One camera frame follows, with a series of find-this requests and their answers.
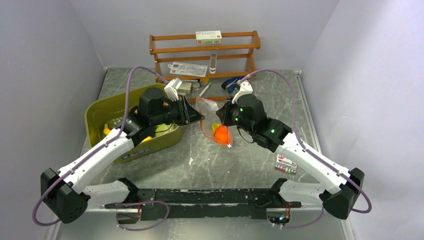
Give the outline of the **orange tangerine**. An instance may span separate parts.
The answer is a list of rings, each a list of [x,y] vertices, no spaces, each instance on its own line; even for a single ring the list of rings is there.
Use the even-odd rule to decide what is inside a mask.
[[[228,145],[229,137],[228,137],[228,128],[221,124],[221,126],[213,133],[214,141],[217,144]]]

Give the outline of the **clear zip top bag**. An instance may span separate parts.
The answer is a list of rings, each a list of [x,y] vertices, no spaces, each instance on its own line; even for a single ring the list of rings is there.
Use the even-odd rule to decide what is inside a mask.
[[[204,119],[200,121],[200,129],[201,129],[202,134],[206,138],[208,138],[209,140],[214,142],[215,144],[219,145],[220,147],[227,147],[227,148],[232,149],[233,148],[233,135],[232,135],[232,132],[230,131],[229,127],[227,127],[228,140],[229,140],[228,145],[219,144],[219,143],[216,143],[214,141],[212,124],[213,123],[219,123],[219,124],[223,125],[221,123],[221,120],[219,119],[219,117],[216,115],[217,111],[222,106],[223,105],[221,103],[217,102],[217,101],[213,101],[213,100],[206,99],[206,98],[199,97],[199,96],[196,97],[195,107],[204,116]]]

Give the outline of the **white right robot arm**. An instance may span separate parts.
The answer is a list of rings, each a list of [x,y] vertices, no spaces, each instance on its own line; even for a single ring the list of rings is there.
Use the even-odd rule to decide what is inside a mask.
[[[247,132],[254,143],[300,166],[318,180],[317,184],[287,181],[270,193],[270,202],[282,207],[287,202],[322,205],[333,217],[348,218],[360,195],[365,174],[355,167],[343,167],[300,140],[294,129],[268,117],[261,100],[249,93],[227,100],[216,112],[224,126]]]

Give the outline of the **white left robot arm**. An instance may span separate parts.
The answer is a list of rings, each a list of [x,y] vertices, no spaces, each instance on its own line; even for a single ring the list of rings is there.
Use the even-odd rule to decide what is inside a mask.
[[[161,124],[186,126],[200,122],[205,116],[194,109],[187,98],[171,86],[148,87],[139,96],[138,104],[130,107],[130,92],[124,96],[124,114],[111,132],[78,159],[59,170],[48,168],[40,176],[40,199],[32,212],[44,203],[58,218],[68,224],[86,210],[112,203],[126,208],[134,207],[139,200],[137,188],[122,180],[90,185],[90,182],[121,155],[131,151],[148,137],[156,138]]]

